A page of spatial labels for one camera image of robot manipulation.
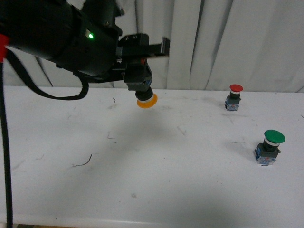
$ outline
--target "green button cap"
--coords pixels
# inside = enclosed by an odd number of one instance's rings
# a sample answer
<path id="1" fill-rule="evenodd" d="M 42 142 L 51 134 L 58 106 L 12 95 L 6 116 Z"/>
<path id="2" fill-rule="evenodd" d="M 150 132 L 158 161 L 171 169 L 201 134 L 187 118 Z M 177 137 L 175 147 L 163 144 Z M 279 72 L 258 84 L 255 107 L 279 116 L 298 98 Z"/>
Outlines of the green button cap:
<path id="1" fill-rule="evenodd" d="M 267 138 L 267 140 L 272 143 L 285 142 L 285 136 L 276 130 L 267 130 L 267 131 L 265 131 L 264 135 Z"/>

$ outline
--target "white table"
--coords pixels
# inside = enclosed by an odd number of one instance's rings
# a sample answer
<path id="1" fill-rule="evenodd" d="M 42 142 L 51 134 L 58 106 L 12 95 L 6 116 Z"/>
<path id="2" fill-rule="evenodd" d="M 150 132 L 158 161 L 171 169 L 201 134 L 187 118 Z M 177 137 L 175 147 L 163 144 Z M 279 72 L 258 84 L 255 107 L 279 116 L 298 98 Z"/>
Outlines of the white table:
<path id="1" fill-rule="evenodd" d="M 158 103 L 143 110 L 126 89 L 56 101 L 6 87 L 14 222 L 304 227 L 304 94 L 242 92 L 239 110 L 229 112 L 227 91 L 155 92 Z M 286 142 L 272 166 L 261 166 L 253 151 L 268 129 Z M 0 166 L 5 222 L 2 155 Z"/>

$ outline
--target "white curtain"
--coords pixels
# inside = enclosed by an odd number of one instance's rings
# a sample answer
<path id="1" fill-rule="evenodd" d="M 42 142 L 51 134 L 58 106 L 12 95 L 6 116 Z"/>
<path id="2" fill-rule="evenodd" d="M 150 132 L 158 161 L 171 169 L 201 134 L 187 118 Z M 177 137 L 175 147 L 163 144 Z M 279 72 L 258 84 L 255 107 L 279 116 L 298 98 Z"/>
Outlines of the white curtain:
<path id="1" fill-rule="evenodd" d="M 83 0 L 70 0 L 81 8 Z M 170 57 L 150 59 L 153 88 L 304 92 L 304 0 L 135 0 L 116 19 L 123 35 L 150 43 L 171 39 Z M 38 85 L 35 60 L 18 52 Z M 71 73 L 43 62 L 55 86 L 80 86 Z M 6 84 L 19 85 L 9 66 Z M 123 82 L 95 85 L 124 87 Z"/>

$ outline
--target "black strap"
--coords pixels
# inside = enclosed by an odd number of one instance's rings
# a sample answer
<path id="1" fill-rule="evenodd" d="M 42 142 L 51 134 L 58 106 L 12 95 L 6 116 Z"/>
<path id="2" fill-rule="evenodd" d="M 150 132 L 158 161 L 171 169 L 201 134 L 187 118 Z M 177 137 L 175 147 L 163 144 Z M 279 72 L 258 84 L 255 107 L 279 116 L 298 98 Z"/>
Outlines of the black strap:
<path id="1" fill-rule="evenodd" d="M 55 100 L 65 100 L 65 101 L 72 101 L 72 100 L 80 100 L 84 98 L 89 91 L 89 84 L 86 79 L 82 77 L 78 77 L 82 84 L 82 90 L 79 95 L 76 96 L 64 96 L 64 97 L 56 97 L 52 96 L 50 94 L 47 94 L 40 90 L 33 80 L 31 79 L 30 75 L 28 74 L 27 70 L 24 68 L 23 64 L 20 62 L 18 57 L 11 51 L 8 50 L 6 59 L 9 61 L 10 65 L 13 67 L 17 75 L 20 77 L 20 79 L 24 82 L 24 84 L 30 88 L 34 93 L 44 96 L 46 98 L 51 98 Z"/>

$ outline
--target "red cable connector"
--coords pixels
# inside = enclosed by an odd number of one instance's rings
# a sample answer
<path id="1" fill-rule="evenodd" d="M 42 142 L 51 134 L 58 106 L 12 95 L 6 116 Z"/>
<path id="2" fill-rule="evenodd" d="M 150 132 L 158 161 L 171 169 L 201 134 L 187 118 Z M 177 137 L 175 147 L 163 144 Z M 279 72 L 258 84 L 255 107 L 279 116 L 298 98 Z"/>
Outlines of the red cable connector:
<path id="1" fill-rule="evenodd" d="M 5 46 L 9 44 L 9 38 L 3 34 L 0 34 L 0 63 L 3 63 L 6 57 L 7 49 Z"/>

